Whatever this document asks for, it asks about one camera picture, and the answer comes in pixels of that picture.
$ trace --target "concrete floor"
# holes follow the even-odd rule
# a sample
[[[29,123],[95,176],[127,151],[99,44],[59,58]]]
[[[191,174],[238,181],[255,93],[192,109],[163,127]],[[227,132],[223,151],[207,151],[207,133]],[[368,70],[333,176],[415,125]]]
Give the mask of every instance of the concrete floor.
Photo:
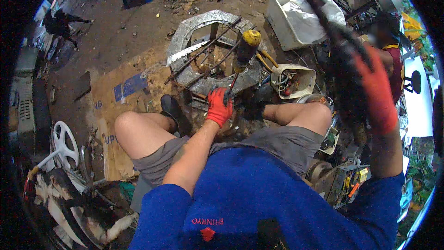
[[[297,64],[299,58],[292,52],[281,50],[271,25],[264,18],[268,2],[269,0],[198,0],[191,8],[199,8],[198,14],[220,9],[251,20],[261,32],[270,55],[277,63]],[[173,14],[173,10],[166,6],[168,0],[153,0],[151,3],[130,9],[123,9],[122,4],[122,0],[69,0],[63,7],[64,11],[73,15],[95,20],[93,25],[72,24],[80,31],[80,34],[73,36],[80,51],[74,52],[70,42],[62,42],[58,54],[59,62],[54,65],[47,80],[48,93],[51,85],[59,87],[57,101],[50,106],[52,120],[62,120],[71,128],[78,147],[83,145],[89,132],[97,125],[91,93],[77,102],[68,100],[70,83],[90,71],[93,84],[99,76],[135,58],[149,60],[150,64],[145,64],[146,67],[164,64],[169,45],[167,34],[172,28],[176,29],[181,21],[193,16],[182,9]],[[310,49],[298,53],[310,68],[316,69]],[[160,84],[163,80],[158,81],[159,86],[163,86],[163,83]],[[159,99],[165,89],[158,89],[154,97]],[[93,164],[95,179],[103,176],[103,164],[100,162],[96,160]]]

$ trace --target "hand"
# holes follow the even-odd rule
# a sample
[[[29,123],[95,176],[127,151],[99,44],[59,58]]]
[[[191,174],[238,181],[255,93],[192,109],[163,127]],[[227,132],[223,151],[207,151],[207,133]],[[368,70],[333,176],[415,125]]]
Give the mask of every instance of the hand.
[[[356,69],[362,76],[362,87],[367,97],[369,121],[372,132],[385,135],[393,131],[398,122],[398,115],[392,99],[389,78],[378,52],[365,47],[373,72],[357,55],[354,57]]]
[[[219,127],[231,117],[233,113],[233,100],[226,88],[216,88],[208,93],[207,120],[215,121]]]

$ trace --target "person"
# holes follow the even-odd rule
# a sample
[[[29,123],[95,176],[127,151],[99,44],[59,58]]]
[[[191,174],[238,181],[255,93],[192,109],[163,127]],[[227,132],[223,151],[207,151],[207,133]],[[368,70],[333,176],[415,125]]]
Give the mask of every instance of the person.
[[[374,133],[372,177],[348,205],[335,211],[301,176],[331,122],[321,103],[257,104],[264,128],[243,142],[217,143],[214,136],[233,109],[225,88],[208,94],[208,115],[190,138],[172,97],[161,114],[125,112],[115,120],[119,144],[141,176],[155,186],[142,199],[130,249],[259,249],[276,240],[259,236],[274,220],[285,249],[391,249],[397,234],[402,151],[389,81],[377,52],[368,48],[371,71],[356,57]]]
[[[45,25],[46,32],[56,36],[61,36],[65,40],[72,42],[75,51],[79,50],[77,42],[71,38],[69,23],[70,22],[83,22],[92,24],[94,20],[85,20],[81,17],[73,16],[71,14],[65,14],[62,9],[58,9],[54,17],[51,15],[51,9],[47,11],[43,18],[43,25]]]
[[[389,12],[380,11],[372,25],[375,49],[386,69],[393,102],[396,104],[404,89],[404,62],[399,47],[401,35],[398,20]]]

